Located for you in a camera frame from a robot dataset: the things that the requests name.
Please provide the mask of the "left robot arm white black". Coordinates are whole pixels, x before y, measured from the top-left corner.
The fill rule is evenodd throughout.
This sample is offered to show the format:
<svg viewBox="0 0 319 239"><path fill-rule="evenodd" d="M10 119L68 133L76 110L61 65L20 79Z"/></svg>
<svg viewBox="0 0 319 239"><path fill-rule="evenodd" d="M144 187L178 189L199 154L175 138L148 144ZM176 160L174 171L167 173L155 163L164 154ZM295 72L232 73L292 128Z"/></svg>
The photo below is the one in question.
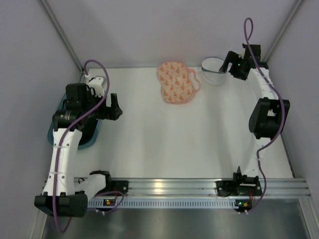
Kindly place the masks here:
<svg viewBox="0 0 319 239"><path fill-rule="evenodd" d="M74 184L77 151L90 146L102 120L117 120L122 115L117 94L111 104L98 88L85 83L68 84L66 93L52 117L53 152L46 185L34 205L49 216L83 217L95 195L112 188L108 171L95 170L79 185Z"/></svg>

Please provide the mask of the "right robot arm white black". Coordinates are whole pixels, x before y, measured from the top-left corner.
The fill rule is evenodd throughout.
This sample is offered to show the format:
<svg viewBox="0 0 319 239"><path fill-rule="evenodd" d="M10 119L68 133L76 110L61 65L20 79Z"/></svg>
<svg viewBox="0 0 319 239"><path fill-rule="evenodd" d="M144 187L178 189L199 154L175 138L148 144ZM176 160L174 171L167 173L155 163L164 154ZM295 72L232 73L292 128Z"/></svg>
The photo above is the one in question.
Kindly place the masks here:
<svg viewBox="0 0 319 239"><path fill-rule="evenodd" d="M261 46L243 43L243 54L229 51L219 68L219 73L230 73L245 81L255 94L249 105L248 129L252 134L247 156L239 164L239 169L249 177L261 176L258 162L265 155L266 148L283 131L290 109L289 100L283 100L274 89L269 76L269 67L261 61Z"/></svg>

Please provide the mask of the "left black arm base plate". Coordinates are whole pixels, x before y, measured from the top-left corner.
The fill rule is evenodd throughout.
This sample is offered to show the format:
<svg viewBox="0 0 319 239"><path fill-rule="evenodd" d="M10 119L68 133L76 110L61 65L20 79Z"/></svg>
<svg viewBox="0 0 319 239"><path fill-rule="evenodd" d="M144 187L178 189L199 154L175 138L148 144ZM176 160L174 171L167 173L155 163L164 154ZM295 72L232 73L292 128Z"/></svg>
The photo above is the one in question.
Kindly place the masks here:
<svg viewBox="0 0 319 239"><path fill-rule="evenodd" d="M124 195L127 194L129 189L129 182L128 180L112 180L106 183L106 187L100 190L97 195L111 192L111 191L118 191L118 193L111 193L111 196L119 196L119 192L123 193Z"/></svg>

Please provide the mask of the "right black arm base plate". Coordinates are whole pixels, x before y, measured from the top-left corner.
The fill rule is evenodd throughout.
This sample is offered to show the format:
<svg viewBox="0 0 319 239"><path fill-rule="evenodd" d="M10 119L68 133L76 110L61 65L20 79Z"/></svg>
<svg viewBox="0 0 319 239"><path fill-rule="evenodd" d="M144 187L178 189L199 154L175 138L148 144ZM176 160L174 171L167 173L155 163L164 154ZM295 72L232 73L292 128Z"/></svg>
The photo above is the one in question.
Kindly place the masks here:
<svg viewBox="0 0 319 239"><path fill-rule="evenodd" d="M232 180L221 180L216 182L217 195L229 196L261 196L262 189L260 182L257 183L235 183Z"/></svg>

